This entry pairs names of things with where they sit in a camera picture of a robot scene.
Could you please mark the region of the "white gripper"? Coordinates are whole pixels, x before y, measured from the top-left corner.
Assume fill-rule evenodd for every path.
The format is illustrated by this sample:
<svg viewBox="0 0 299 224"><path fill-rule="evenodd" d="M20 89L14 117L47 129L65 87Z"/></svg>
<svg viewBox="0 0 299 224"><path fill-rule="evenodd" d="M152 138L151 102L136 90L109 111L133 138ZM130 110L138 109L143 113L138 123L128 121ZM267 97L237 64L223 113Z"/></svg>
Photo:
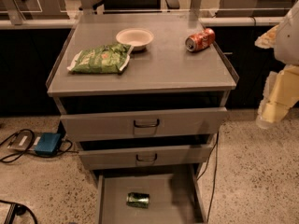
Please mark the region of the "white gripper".
<svg viewBox="0 0 299 224"><path fill-rule="evenodd" d="M269 73L263 88L256 124L269 129L281 122L299 101L299 2L281 23L259 36L254 45L274 48L275 58L286 65L281 71Z"/></svg>

